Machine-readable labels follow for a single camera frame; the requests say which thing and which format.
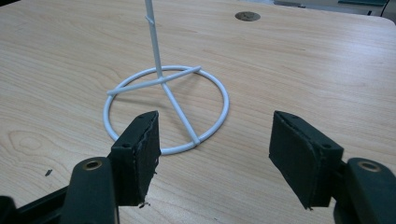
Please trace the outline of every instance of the round hole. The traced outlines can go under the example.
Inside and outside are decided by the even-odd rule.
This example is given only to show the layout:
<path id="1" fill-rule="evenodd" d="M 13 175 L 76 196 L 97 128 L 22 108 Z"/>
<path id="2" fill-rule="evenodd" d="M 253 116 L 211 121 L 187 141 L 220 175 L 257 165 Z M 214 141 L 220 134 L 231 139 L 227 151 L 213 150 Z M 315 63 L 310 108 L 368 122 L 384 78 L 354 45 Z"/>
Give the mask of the round hole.
<path id="1" fill-rule="evenodd" d="M 84 164 L 83 169 L 84 170 L 95 170 L 99 168 L 102 165 L 101 161 L 88 161 L 87 163 Z"/>
<path id="2" fill-rule="evenodd" d="M 323 147 L 326 147 L 326 148 L 331 148 L 331 147 L 332 147 L 332 146 L 329 145 L 329 144 L 322 144 L 322 146 L 323 146 Z"/>
<path id="3" fill-rule="evenodd" d="M 359 167 L 363 168 L 364 170 L 370 171 L 370 172 L 380 172 L 381 168 L 370 161 L 360 161 L 358 163 Z"/>
<path id="4" fill-rule="evenodd" d="M 243 11 L 236 13 L 235 17 L 240 21 L 257 21 L 261 16 L 255 12 Z"/>

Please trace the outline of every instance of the table surface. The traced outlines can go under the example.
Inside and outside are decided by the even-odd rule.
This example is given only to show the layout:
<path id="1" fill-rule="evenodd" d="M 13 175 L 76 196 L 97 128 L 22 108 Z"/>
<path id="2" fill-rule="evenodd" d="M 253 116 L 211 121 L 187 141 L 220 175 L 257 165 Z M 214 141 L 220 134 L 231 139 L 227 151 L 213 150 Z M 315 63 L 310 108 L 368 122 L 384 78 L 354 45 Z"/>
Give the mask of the table surface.
<path id="1" fill-rule="evenodd" d="M 333 223 L 306 211 L 268 159 L 273 113 L 310 122 L 396 173 L 396 27 L 376 17 L 233 0 L 153 2 L 163 65 L 201 65 L 227 88 L 221 128 L 197 148 L 162 156 L 144 208 L 121 223 Z M 239 21 L 254 11 L 258 21 Z M 68 184 L 80 161 L 113 144 L 106 91 L 154 66 L 144 1 L 22 0 L 0 8 L 0 195 L 22 206 Z M 142 79 L 155 78 L 150 75 Z M 203 133 L 221 94 L 204 77 L 169 82 Z M 159 86 L 120 94 L 111 122 L 160 112 L 162 147 L 190 141 Z"/>

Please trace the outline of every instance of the white wire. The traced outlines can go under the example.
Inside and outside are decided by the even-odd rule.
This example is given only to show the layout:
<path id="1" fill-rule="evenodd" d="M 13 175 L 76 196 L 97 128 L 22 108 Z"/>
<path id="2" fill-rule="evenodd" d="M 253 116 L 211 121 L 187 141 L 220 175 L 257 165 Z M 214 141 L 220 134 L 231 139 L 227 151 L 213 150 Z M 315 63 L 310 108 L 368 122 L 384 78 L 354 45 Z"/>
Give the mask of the white wire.
<path id="1" fill-rule="evenodd" d="M 194 68 L 196 68 L 196 67 L 188 67 L 188 66 L 182 66 L 182 65 L 167 65 L 167 66 L 162 66 L 162 71 L 168 71 L 168 70 L 185 71 L 185 70 L 191 70 L 191 69 L 194 69 Z M 150 69 L 141 71 L 139 73 L 136 73 L 136 74 L 126 78 L 125 80 L 123 80 L 113 90 L 113 93 L 118 91 L 118 90 L 121 90 L 126 85 L 128 85 L 130 82 L 132 82 L 132 81 L 134 81 L 134 80 L 136 80 L 136 79 L 138 79 L 140 77 L 143 77 L 145 75 L 154 73 L 156 71 L 157 71 L 157 69 L 154 67 L 154 68 L 150 68 Z M 196 136 L 195 132 L 192 131 L 193 133 L 190 133 L 190 131 L 189 131 L 189 134 L 190 134 L 190 136 L 192 138 L 191 142 L 189 142 L 187 144 L 184 144 L 184 145 L 177 146 L 177 147 L 162 148 L 161 152 L 162 152 L 163 155 L 171 155 L 171 154 L 187 151 L 187 150 L 190 150 L 190 149 L 196 147 L 197 145 L 199 145 L 200 143 L 202 143 L 206 139 L 208 139 L 213 133 L 215 133 L 219 129 L 221 124 L 224 122 L 226 117 L 227 117 L 227 114 L 228 114 L 228 111 L 229 111 L 229 108 L 230 108 L 230 99 L 229 99 L 228 93 L 227 93 L 226 89 L 224 88 L 224 86 L 222 85 L 222 83 L 217 78 L 215 78 L 214 76 L 212 76 L 211 74 L 207 73 L 206 71 L 204 71 L 202 69 L 200 69 L 199 71 L 196 71 L 195 74 L 201 75 L 203 77 L 206 77 L 207 79 L 211 80 L 214 84 L 216 84 L 216 86 L 219 88 L 219 90 L 221 92 L 221 95 L 222 95 L 222 98 L 223 98 L 223 108 L 221 110 L 221 113 L 219 115 L 218 120 L 206 132 L 204 132 L 203 134 L 197 136 L 198 140 L 196 140 L 196 139 L 194 140 L 194 138 L 193 138 L 194 135 Z M 104 121 L 105 129 L 106 129 L 107 133 L 110 135 L 110 137 L 114 141 L 117 141 L 119 136 L 117 135 L 117 133 L 111 127 L 111 123 L 110 123 L 110 119 L 109 119 L 109 113 L 110 113 L 111 104 L 112 104 L 112 102 L 114 100 L 114 97 L 116 95 L 117 95 L 117 93 L 108 95 L 108 97 L 106 99 L 106 102 L 105 102 L 104 109 L 103 109 L 103 121 Z"/>

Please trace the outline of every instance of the white wire stand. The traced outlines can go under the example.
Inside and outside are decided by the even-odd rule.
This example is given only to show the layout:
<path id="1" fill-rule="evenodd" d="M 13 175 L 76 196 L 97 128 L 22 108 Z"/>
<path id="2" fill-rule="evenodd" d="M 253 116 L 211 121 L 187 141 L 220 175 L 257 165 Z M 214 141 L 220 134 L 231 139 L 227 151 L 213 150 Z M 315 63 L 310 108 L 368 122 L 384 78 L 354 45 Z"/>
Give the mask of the white wire stand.
<path id="1" fill-rule="evenodd" d="M 152 7 L 152 1 L 151 0 L 145 0 L 146 1 L 146 10 L 147 10 L 147 16 L 146 19 L 148 20 L 149 24 L 149 30 L 150 30 L 150 36 L 151 36 L 151 42 L 152 42 L 152 49 L 154 52 L 154 60 L 155 60 L 155 67 L 141 71 L 139 73 L 136 73 L 125 80 L 123 80 L 114 90 L 108 91 L 107 92 L 107 99 L 105 102 L 105 106 L 103 109 L 103 121 L 105 124 L 105 128 L 108 132 L 108 134 L 111 136 L 111 138 L 116 141 L 119 136 L 116 134 L 116 132 L 113 130 L 111 127 L 110 119 L 109 119 L 109 111 L 111 104 L 114 100 L 114 97 L 122 92 L 126 91 L 134 91 L 137 89 L 142 89 L 146 88 L 149 86 L 153 85 L 159 85 L 163 87 L 163 90 L 165 91 L 166 95 L 168 96 L 173 108 L 176 110 L 177 115 L 179 116 L 181 122 L 183 125 L 186 127 L 186 130 L 191 138 L 191 142 L 178 146 L 178 147 L 168 147 L 168 148 L 161 148 L 161 152 L 163 155 L 170 155 L 170 154 L 175 154 L 183 151 L 187 151 L 189 149 L 192 149 L 202 142 L 204 142 L 206 139 L 208 139 L 213 133 L 215 133 L 221 124 L 224 122 L 224 120 L 227 117 L 228 110 L 230 108 L 230 99 L 228 97 L 228 93 L 222 83 L 216 79 L 214 76 L 210 75 L 206 71 L 201 69 L 201 66 L 195 66 L 195 67 L 189 67 L 189 66 L 183 66 L 183 65 L 168 65 L 168 66 L 161 66 L 161 59 L 160 59 L 160 50 L 158 47 L 158 39 L 157 39 L 157 31 L 155 27 L 155 20 L 154 20 L 154 12 L 153 12 L 153 7 Z M 163 76 L 163 71 L 179 71 L 177 73 L 174 73 L 173 75 L 169 75 L 164 77 Z M 157 73 L 157 79 L 154 80 L 149 80 L 149 81 L 143 81 L 134 85 L 128 85 L 129 83 L 133 82 L 134 80 L 143 77 L 145 75 L 149 75 L 152 73 Z M 182 111 L 181 107 L 179 106 L 174 94 L 171 92 L 169 89 L 168 85 L 166 82 L 171 81 L 173 79 L 176 79 L 178 77 L 184 77 L 189 74 L 197 74 L 203 77 L 206 77 L 210 81 L 212 81 L 220 90 L 222 98 L 223 98 L 223 108 L 221 110 L 221 113 L 219 115 L 218 120 L 215 122 L 215 124 L 209 128 L 206 132 L 204 132 L 201 135 L 197 135 L 197 133 L 194 131 L 192 128 L 189 120 L 187 119 L 186 115 Z"/>

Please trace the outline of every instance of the wood grain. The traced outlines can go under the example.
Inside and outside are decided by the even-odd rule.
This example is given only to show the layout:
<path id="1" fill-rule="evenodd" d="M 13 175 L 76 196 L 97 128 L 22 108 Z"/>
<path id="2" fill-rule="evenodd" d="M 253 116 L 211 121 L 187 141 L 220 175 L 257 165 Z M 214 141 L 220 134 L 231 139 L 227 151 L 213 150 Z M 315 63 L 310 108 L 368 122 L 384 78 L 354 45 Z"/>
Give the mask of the wood grain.
<path id="1" fill-rule="evenodd" d="M 396 172 L 396 29 L 381 18 L 231 0 L 154 0 L 163 64 L 201 65 L 226 86 L 224 125 L 196 149 L 161 157 L 142 209 L 121 223 L 333 223 L 305 211 L 268 159 L 275 110 L 296 114 Z M 239 21 L 251 10 L 262 18 Z M 106 156 L 106 91 L 154 66 L 144 1 L 28 0 L 0 8 L 0 194 L 17 206 L 68 184 L 78 162 Z M 190 75 L 169 83 L 203 133 L 221 95 Z M 119 95 L 118 133 L 160 112 L 162 147 L 190 141 L 159 87 Z"/>

